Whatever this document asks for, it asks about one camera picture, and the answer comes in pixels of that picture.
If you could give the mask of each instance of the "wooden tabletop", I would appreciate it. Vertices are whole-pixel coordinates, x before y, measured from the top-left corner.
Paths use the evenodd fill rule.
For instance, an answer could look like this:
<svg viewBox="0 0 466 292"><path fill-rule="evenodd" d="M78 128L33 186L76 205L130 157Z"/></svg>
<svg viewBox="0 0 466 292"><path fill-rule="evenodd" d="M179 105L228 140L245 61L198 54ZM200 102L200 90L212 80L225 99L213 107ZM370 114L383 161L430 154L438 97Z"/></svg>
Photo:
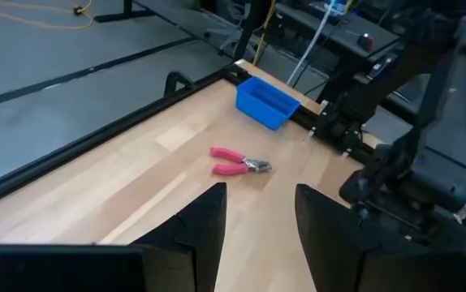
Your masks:
<svg viewBox="0 0 466 292"><path fill-rule="evenodd" d="M240 65L320 110L253 65ZM270 161L274 170L214 176L211 146ZM314 291L296 228L296 184L339 200L340 184L358 168L293 122L271 131L242 114L235 87L222 80L1 199L0 243L130 243L224 181L216 291Z"/></svg>

